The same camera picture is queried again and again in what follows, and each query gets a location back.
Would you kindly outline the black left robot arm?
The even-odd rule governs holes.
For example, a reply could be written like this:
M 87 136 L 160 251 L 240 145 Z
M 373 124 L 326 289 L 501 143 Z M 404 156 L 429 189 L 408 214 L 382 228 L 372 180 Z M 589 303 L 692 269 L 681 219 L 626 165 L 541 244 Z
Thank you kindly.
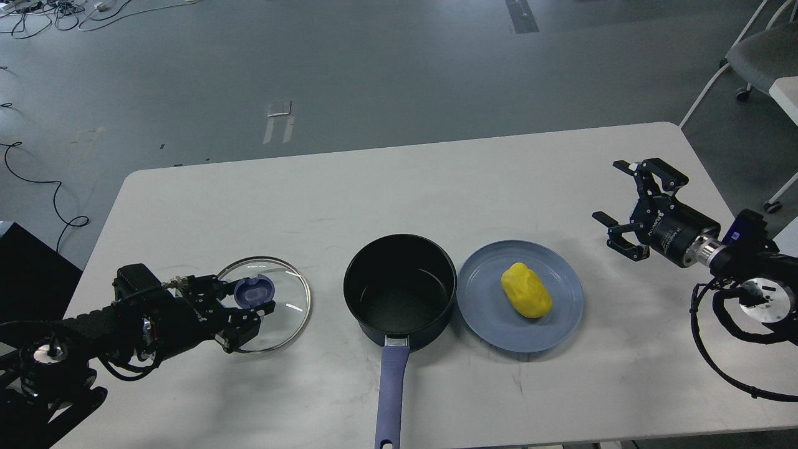
M 216 275 L 160 281 L 145 265 L 121 267 L 103 309 L 59 321 L 11 321 L 15 338 L 2 357 L 2 447 L 49 448 L 107 398 L 95 386 L 99 361 L 134 382 L 174 356 L 214 340 L 237 352 L 276 309 L 271 279 L 225 281 Z

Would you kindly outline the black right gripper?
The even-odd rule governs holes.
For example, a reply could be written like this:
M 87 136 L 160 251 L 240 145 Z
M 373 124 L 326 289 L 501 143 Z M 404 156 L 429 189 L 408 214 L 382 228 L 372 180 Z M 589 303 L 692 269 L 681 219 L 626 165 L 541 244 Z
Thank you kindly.
M 701 243 L 718 238 L 721 225 L 676 199 L 689 177 L 658 157 L 615 161 L 612 166 L 635 179 L 639 200 L 630 215 L 632 223 L 619 224 L 604 212 L 591 214 L 607 228 L 607 247 L 635 262 L 649 258 L 651 248 L 681 268 L 696 264 Z M 635 233 L 641 244 L 624 238 L 627 233 Z

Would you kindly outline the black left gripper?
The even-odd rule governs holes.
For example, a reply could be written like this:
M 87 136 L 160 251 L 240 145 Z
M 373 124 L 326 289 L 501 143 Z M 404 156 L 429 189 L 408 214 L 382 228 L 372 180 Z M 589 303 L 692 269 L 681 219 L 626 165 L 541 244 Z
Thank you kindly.
M 142 343 L 142 358 L 165 361 L 214 339 L 223 352 L 259 354 L 270 349 L 242 349 L 259 335 L 262 318 L 276 309 L 267 301 L 254 309 L 223 307 L 234 295 L 238 280 L 217 275 L 176 278 L 176 296 L 160 288 L 143 294 L 143 318 L 149 323 Z

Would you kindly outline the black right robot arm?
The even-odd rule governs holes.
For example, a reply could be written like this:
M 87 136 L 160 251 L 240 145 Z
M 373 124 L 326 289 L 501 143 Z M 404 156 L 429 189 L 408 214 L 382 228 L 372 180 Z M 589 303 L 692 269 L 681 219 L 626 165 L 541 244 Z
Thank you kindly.
M 724 381 L 752 398 L 794 403 L 795 395 L 759 389 L 724 372 L 702 341 L 698 313 L 702 299 L 712 292 L 713 312 L 732 337 L 752 344 L 795 344 L 796 258 L 780 252 L 764 217 L 747 208 L 721 238 L 718 222 L 676 198 L 689 177 L 658 157 L 615 161 L 613 167 L 633 177 L 638 199 L 626 224 L 604 212 L 592 214 L 607 228 L 607 247 L 632 261 L 656 252 L 681 268 L 707 267 L 712 278 L 695 285 L 689 309 L 701 357 Z

